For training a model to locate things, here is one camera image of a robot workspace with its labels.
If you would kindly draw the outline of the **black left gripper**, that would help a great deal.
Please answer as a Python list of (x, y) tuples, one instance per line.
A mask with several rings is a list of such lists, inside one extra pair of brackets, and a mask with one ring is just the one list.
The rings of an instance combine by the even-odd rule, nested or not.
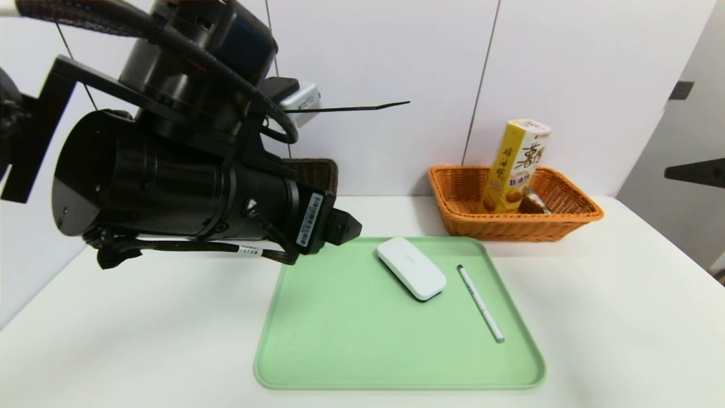
[(242, 161), (236, 163), (241, 199), (237, 240), (276, 240), (262, 227), (261, 220), (249, 217), (249, 207), (254, 207), (257, 216), (300, 254), (318, 253), (325, 241), (340, 246), (360, 237), (362, 224), (357, 219), (346, 211), (331, 210), (336, 193), (333, 160), (277, 158), (270, 165), (263, 169)]

